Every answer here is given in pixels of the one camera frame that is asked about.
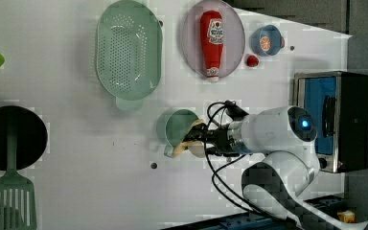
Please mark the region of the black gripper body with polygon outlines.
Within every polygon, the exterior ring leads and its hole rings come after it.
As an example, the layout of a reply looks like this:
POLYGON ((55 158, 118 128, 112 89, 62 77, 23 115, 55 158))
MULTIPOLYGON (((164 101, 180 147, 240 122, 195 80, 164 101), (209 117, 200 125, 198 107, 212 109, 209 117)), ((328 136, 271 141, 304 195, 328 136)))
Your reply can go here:
POLYGON ((212 144, 210 148, 206 149, 208 154, 227 154, 231 152, 227 131, 228 125, 206 131, 206 143, 212 144))

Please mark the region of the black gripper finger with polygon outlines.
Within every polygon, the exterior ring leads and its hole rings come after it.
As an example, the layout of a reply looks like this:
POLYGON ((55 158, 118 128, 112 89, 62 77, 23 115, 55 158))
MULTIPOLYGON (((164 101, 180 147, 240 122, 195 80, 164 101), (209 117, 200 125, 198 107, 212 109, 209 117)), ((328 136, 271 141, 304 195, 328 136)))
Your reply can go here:
POLYGON ((208 127, 205 124, 198 124, 195 126, 192 126, 190 129, 191 132, 206 132, 208 130, 208 127))
POLYGON ((206 140, 206 137, 205 136, 201 136, 201 135, 198 135, 198 136, 185 136, 184 138, 184 142, 194 142, 194 141, 200 141, 200 142, 205 142, 206 140))

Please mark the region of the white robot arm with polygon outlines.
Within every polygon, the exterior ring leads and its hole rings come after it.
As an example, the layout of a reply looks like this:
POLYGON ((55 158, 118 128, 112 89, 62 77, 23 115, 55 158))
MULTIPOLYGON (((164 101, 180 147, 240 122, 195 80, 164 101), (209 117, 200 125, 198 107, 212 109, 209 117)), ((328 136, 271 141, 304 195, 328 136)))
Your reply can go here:
POLYGON ((249 114, 232 105, 227 114, 231 123, 215 130, 196 125, 184 139, 211 144, 207 154, 264 155, 241 175, 242 199, 250 208, 277 219, 292 219, 304 230, 368 230, 368 220, 345 223, 299 197, 320 171, 314 146, 316 124, 306 109, 285 106, 249 114))

